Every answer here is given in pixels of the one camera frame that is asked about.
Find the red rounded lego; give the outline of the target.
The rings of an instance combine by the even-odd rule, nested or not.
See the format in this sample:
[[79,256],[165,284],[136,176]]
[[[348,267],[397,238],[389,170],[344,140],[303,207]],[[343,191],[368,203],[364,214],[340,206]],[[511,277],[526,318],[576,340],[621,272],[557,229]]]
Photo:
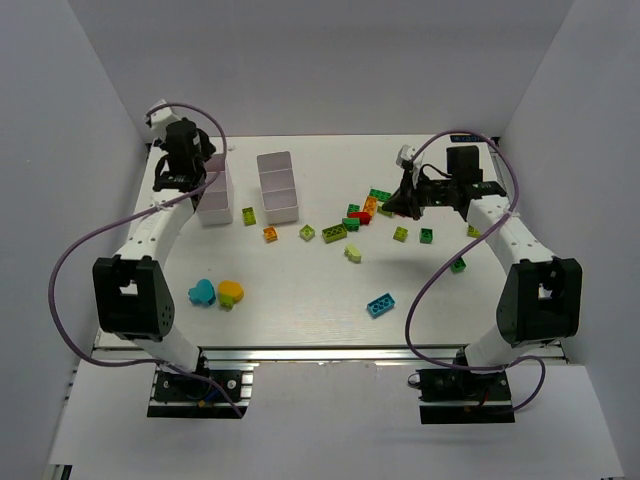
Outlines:
[[361,225],[368,225],[371,221],[371,215],[364,211],[350,212],[347,217],[358,219]]

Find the dark green lego brick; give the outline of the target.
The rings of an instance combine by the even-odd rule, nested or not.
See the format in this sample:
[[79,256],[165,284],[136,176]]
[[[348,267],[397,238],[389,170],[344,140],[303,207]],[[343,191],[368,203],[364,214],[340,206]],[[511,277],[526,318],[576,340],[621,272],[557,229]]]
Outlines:
[[360,228],[360,219],[355,217],[346,217],[342,219],[342,224],[348,232],[356,232]]

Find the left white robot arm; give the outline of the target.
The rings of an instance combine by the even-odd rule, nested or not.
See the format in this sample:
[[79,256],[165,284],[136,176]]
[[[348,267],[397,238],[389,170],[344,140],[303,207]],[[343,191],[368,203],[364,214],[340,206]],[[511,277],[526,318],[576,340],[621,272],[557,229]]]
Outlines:
[[163,267],[182,227],[194,215],[205,183],[205,163],[216,152],[206,133],[187,119],[164,127],[149,206],[133,236],[92,276],[101,330],[131,341],[182,371],[198,369],[201,350],[174,325],[176,307]]

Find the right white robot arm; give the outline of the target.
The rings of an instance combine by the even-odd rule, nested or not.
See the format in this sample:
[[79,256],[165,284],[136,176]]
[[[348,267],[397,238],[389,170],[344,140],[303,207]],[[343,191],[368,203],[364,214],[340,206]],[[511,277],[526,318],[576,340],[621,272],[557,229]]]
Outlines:
[[440,179],[426,175],[425,163],[409,145],[401,147],[396,163],[403,177],[384,209],[418,220],[428,207],[452,208],[480,232],[506,274],[495,326],[462,350],[459,364],[486,373],[577,333],[580,264],[556,256],[511,212],[503,187],[484,179],[477,146],[448,148],[446,173]]

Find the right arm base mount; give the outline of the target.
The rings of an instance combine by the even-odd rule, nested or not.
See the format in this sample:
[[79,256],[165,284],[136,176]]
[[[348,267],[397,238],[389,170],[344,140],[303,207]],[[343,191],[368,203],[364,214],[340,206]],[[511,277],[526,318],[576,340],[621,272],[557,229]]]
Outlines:
[[419,394],[422,425],[481,425],[515,422],[512,395],[504,372],[473,373],[425,368],[408,376]]

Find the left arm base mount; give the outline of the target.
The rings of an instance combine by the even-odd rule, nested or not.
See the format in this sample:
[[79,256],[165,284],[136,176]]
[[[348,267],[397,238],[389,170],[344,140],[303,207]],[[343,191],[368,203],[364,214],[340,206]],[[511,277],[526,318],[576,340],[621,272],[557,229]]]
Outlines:
[[157,367],[147,404],[151,419],[240,420],[251,399],[256,364],[207,359],[192,377]]

